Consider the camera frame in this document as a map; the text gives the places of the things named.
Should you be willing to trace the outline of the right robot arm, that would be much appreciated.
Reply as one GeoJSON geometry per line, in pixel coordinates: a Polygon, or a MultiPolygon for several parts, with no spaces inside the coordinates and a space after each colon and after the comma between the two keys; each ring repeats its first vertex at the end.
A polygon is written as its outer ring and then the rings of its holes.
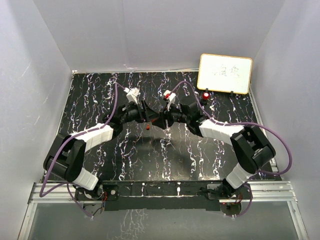
{"type": "Polygon", "coordinates": [[[262,130],[256,125],[219,125],[201,114],[194,104],[181,104],[180,108],[164,107],[152,125],[167,129],[173,123],[184,123],[188,130],[199,137],[212,138],[232,146],[237,164],[232,171],[214,188],[201,188],[205,195],[233,199],[241,187],[258,173],[275,155],[276,151],[262,130]]]}

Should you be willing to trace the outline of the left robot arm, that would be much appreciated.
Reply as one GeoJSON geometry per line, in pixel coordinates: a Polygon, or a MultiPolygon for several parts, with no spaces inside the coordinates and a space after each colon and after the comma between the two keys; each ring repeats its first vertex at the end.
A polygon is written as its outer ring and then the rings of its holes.
{"type": "Polygon", "coordinates": [[[73,134],[58,134],[43,162],[46,178],[53,174],[67,183],[81,189],[91,199],[97,200],[103,195],[99,178],[83,167],[85,153],[92,148],[115,139],[130,122],[157,123],[161,113],[152,110],[147,103],[130,102],[114,108],[109,117],[105,117],[95,126],[73,134]]]}

